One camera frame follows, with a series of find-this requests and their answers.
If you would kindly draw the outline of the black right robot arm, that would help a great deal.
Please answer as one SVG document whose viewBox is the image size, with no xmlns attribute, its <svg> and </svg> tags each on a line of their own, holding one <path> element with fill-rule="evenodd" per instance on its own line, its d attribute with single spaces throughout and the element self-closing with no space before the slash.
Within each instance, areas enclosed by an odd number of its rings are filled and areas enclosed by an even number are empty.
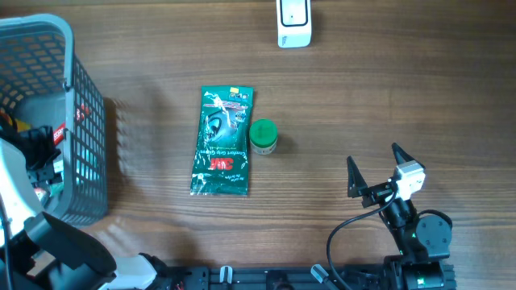
<svg viewBox="0 0 516 290">
<path fill-rule="evenodd" d="M 378 207 L 399 254 L 385 257 L 382 264 L 350 267 L 343 277 L 363 289 L 454 289 L 453 266 L 443 262 L 450 257 L 452 220 L 438 210 L 416 210 L 411 197 L 422 189 L 426 167 L 396 143 L 392 150 L 393 175 L 372 186 L 347 157 L 347 195 L 360 197 L 365 208 Z"/>
</svg>

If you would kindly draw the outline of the green lid small jar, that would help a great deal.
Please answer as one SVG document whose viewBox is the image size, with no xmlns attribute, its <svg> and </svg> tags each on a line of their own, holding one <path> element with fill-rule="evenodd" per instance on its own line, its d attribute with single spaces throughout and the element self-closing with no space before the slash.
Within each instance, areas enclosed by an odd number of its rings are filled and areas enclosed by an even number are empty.
<svg viewBox="0 0 516 290">
<path fill-rule="evenodd" d="M 277 146 L 277 125 L 270 119 L 255 121 L 249 130 L 251 149 L 259 155 L 271 154 Z"/>
</svg>

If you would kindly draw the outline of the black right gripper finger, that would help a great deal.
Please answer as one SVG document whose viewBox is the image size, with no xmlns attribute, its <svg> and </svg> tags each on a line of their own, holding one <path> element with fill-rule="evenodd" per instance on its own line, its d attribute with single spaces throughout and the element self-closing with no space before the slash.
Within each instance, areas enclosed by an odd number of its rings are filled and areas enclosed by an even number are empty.
<svg viewBox="0 0 516 290">
<path fill-rule="evenodd" d="M 346 161 L 348 173 L 347 196 L 351 198 L 361 197 L 368 188 L 367 183 L 356 166 L 354 159 L 348 156 Z"/>
<path fill-rule="evenodd" d="M 392 150 L 397 166 L 401 168 L 408 168 L 409 166 L 416 166 L 424 168 L 424 165 L 417 161 L 414 157 L 409 155 L 397 143 L 392 143 Z"/>
</svg>

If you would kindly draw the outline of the sriracha sauce bottle green cap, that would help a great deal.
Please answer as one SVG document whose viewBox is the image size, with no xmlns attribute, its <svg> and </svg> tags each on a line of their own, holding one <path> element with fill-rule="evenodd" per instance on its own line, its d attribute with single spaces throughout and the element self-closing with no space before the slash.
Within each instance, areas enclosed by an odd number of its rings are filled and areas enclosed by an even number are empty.
<svg viewBox="0 0 516 290">
<path fill-rule="evenodd" d="M 28 131 L 31 129 L 31 125 L 23 122 L 17 118 L 13 118 L 11 115 L 1 112 L 1 116 L 7 121 L 7 123 L 12 126 L 17 132 Z"/>
</svg>

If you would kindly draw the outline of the red small sachet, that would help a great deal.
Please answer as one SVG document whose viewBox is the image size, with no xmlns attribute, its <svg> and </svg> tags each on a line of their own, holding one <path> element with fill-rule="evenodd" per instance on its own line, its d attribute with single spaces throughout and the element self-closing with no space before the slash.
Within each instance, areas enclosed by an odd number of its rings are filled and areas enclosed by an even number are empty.
<svg viewBox="0 0 516 290">
<path fill-rule="evenodd" d="M 65 139 L 66 124 L 63 122 L 53 131 L 54 145 L 59 145 Z"/>
</svg>

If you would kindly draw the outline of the green 3M gloves packet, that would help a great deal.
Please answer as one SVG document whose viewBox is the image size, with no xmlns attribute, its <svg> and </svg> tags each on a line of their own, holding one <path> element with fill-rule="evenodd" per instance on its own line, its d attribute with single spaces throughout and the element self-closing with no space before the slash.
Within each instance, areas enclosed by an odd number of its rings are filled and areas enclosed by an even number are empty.
<svg viewBox="0 0 516 290">
<path fill-rule="evenodd" d="M 192 195 L 247 196 L 253 94 L 248 86 L 202 87 Z"/>
</svg>

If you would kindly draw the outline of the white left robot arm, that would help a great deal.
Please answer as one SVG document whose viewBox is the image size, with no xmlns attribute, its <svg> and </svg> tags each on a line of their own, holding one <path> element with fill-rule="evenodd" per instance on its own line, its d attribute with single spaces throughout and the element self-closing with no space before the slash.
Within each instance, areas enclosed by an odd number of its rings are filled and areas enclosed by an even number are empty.
<svg viewBox="0 0 516 290">
<path fill-rule="evenodd" d="M 146 255 L 115 258 L 98 240 L 44 211 L 35 187 L 54 181 L 52 128 L 19 133 L 1 121 L 1 272 L 6 289 L 151 289 Z"/>
</svg>

